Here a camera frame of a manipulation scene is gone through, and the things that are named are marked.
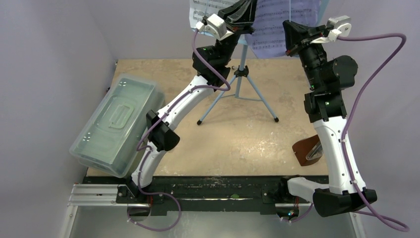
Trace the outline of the purple paper sheet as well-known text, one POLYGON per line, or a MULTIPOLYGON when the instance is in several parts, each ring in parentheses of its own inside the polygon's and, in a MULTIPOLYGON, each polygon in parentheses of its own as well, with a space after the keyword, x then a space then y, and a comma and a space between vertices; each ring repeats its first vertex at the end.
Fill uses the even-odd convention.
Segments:
POLYGON ((316 26, 321 6, 319 0, 259 0, 253 23, 255 31, 245 40, 259 59, 285 56, 283 22, 290 20, 304 26, 316 26))

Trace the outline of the white sheet music page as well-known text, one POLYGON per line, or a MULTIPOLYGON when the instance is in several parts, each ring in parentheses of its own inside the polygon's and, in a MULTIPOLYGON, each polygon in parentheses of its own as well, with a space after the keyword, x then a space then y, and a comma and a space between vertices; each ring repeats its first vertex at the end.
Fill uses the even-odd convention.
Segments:
POLYGON ((189 23, 192 29, 204 16, 218 13, 220 9, 232 6, 237 0, 189 0, 189 23))

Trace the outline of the brown metronome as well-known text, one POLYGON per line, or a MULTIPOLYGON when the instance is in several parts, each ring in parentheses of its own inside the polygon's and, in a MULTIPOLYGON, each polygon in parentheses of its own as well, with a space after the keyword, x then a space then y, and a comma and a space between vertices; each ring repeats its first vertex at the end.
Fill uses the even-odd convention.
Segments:
POLYGON ((302 139, 292 145, 292 150, 300 166, 310 166, 323 156, 323 148, 318 135, 302 139))

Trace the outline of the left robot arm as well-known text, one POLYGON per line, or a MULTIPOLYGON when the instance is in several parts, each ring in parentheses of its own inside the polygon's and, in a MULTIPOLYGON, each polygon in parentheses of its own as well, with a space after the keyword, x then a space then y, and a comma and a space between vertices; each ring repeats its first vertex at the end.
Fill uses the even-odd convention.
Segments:
POLYGON ((166 106, 146 114, 147 131, 137 146, 137 151, 144 150, 145 153, 131 175, 135 184, 128 191, 134 202, 146 200, 146 187, 152 183, 163 156, 180 141, 175 130, 186 115, 215 91, 231 89, 227 65, 241 36, 255 30, 256 7, 255 0, 239 0, 197 22, 192 39, 192 67, 197 74, 166 106))

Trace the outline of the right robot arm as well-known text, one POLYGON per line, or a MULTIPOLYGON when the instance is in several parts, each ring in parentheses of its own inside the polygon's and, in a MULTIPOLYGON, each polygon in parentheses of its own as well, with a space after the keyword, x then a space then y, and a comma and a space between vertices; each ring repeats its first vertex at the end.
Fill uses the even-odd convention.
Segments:
POLYGON ((299 56, 309 82, 304 106, 320 139, 329 183, 293 176, 278 188, 278 195, 285 202, 301 197, 311 202, 322 217, 356 212, 377 201, 376 191, 367 188, 358 172, 345 129, 349 120, 342 91, 355 84, 358 64, 347 55, 328 60, 322 46, 349 27, 348 17, 318 27, 283 22, 286 54, 299 56))

